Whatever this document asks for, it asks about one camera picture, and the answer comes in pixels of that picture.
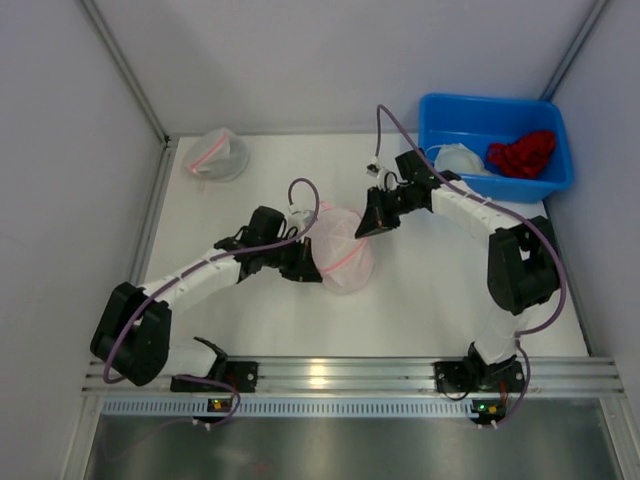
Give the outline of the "pink-trimmed mesh laundry bag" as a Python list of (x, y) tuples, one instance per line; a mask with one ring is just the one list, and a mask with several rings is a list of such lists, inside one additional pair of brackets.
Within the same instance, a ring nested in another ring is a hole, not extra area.
[(221, 128), (194, 143), (183, 159), (183, 167), (198, 179), (228, 182), (243, 173), (249, 160), (247, 143), (231, 130)]

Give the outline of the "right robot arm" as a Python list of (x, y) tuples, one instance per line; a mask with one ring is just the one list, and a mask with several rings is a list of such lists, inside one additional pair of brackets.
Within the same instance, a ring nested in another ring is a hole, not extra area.
[(423, 155), (411, 150), (397, 156), (397, 172), (377, 160), (367, 166), (377, 184), (367, 191), (355, 237), (392, 231), (401, 225), (403, 215), (421, 209), (468, 233), (487, 250), (486, 283), (494, 304), (468, 356), (485, 368), (510, 362), (525, 314), (561, 288), (555, 256), (549, 252), (555, 247), (553, 228), (543, 216), (520, 220), (493, 208), (461, 176), (450, 170), (436, 172)]

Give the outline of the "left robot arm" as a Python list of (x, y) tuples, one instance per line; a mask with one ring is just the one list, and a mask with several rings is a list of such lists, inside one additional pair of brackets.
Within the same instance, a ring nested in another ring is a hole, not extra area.
[(115, 287), (90, 343), (91, 353), (105, 363), (104, 381), (144, 386), (161, 375), (222, 381), (225, 352), (202, 337), (185, 344), (172, 341), (173, 321), (265, 268), (289, 281), (321, 282), (306, 234), (316, 218), (314, 211), (286, 217), (260, 206), (247, 225), (190, 265), (140, 286)]

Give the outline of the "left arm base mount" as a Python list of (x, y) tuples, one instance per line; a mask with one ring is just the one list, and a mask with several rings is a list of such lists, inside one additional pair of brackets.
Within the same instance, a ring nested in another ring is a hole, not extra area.
[(239, 393), (254, 393), (258, 380), (258, 363), (255, 361), (216, 360), (204, 367), (193, 367), (178, 375), (170, 382), (170, 391), (177, 393), (226, 392), (221, 386), (182, 379), (182, 376), (204, 378), (224, 383)]

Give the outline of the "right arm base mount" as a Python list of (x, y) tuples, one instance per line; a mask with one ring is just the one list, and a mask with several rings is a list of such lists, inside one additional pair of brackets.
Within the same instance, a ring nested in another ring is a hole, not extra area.
[(480, 358), (436, 362), (436, 390), (452, 400), (474, 393), (520, 393), (525, 384), (522, 365), (515, 356), (487, 365)]

